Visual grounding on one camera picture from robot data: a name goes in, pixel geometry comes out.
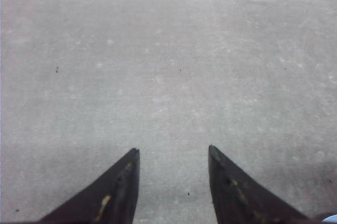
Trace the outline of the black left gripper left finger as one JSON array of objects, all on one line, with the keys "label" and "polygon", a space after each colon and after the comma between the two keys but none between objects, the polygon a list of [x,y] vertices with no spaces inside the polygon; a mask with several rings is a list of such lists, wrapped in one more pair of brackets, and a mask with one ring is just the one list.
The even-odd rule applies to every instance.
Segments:
[{"label": "black left gripper left finger", "polygon": [[44,216],[42,223],[132,223],[140,180],[140,151],[131,149],[92,184]]}]

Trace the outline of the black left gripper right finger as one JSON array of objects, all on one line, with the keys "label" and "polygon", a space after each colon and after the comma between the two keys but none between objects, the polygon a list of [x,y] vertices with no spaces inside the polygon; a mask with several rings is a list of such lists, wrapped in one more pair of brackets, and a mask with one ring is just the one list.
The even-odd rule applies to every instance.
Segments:
[{"label": "black left gripper right finger", "polygon": [[296,223],[309,218],[261,186],[214,145],[208,151],[218,223]]}]

